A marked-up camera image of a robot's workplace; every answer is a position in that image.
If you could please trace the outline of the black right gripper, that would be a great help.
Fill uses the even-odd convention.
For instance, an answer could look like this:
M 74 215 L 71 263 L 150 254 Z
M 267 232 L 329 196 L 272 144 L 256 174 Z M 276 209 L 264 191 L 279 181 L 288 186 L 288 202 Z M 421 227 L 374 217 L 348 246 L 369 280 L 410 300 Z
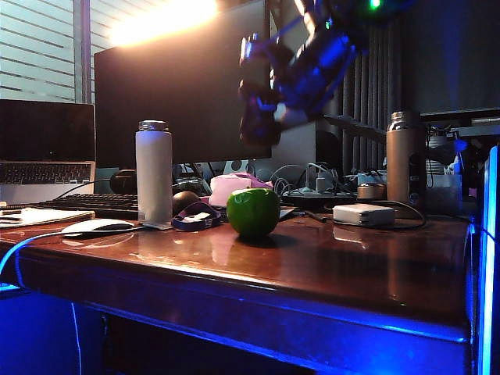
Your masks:
M 357 53 L 346 30 L 326 27 L 316 30 L 296 56 L 275 38 L 261 39 L 257 33 L 241 39 L 239 63 L 266 59 L 274 70 L 273 88 L 253 80 L 241 80 L 238 96 L 243 101 L 242 118 L 270 117 L 275 120 L 314 120 L 323 114 Z

